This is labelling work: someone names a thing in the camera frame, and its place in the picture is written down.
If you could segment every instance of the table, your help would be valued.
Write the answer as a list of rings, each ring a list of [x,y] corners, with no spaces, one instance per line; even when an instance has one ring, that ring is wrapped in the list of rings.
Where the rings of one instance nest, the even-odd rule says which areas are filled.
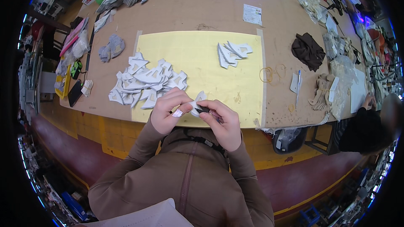
[[[244,4],[262,8],[262,26],[242,20]],[[78,13],[80,17],[89,17],[91,30],[97,17],[97,8],[96,3],[83,5]],[[355,34],[349,16],[339,16],[337,12],[332,11],[331,13],[337,18],[344,34],[350,36],[353,45],[361,51],[360,38]],[[264,85],[263,119],[260,126],[292,127],[321,122],[325,111],[313,111],[306,100],[314,97],[318,75],[329,73],[327,59],[324,59],[316,72],[309,71],[305,64],[292,55],[291,45],[296,33],[307,32],[324,48],[322,33],[326,30],[311,21],[297,0],[149,0],[143,5],[137,3],[131,8],[122,5],[114,15],[114,21],[94,35],[86,77],[94,81],[94,87],[90,97],[82,96],[73,109],[114,119],[131,120],[129,107],[109,101],[108,93],[116,84],[116,73],[127,66],[127,58],[132,56],[136,49],[134,43],[138,30],[142,30],[143,34],[213,30],[257,35],[257,29],[263,33],[265,65],[275,68],[279,63],[283,63],[287,69],[285,78],[276,87]],[[124,39],[126,48],[118,57],[104,64],[98,57],[98,49],[108,43],[108,37],[113,33]],[[83,56],[82,63],[85,68],[86,55]],[[292,73],[297,73],[298,70],[302,72],[299,108],[290,112],[288,106],[295,103],[296,94],[289,90],[289,86]],[[67,98],[60,100],[60,104],[69,108]],[[351,116],[348,99],[343,118]]]

